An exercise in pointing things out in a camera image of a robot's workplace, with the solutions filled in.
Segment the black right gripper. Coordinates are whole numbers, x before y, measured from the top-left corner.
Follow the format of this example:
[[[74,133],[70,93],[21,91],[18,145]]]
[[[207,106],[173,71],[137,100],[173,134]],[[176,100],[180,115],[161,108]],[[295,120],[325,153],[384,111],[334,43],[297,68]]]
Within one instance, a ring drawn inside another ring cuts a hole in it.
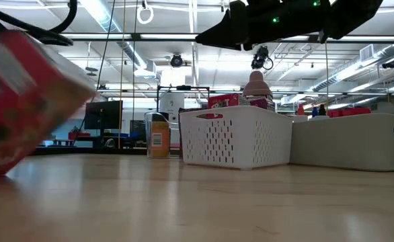
[[[199,44],[241,50],[248,38],[261,44],[290,38],[323,28],[328,0],[248,0],[232,1],[223,19],[195,38]]]

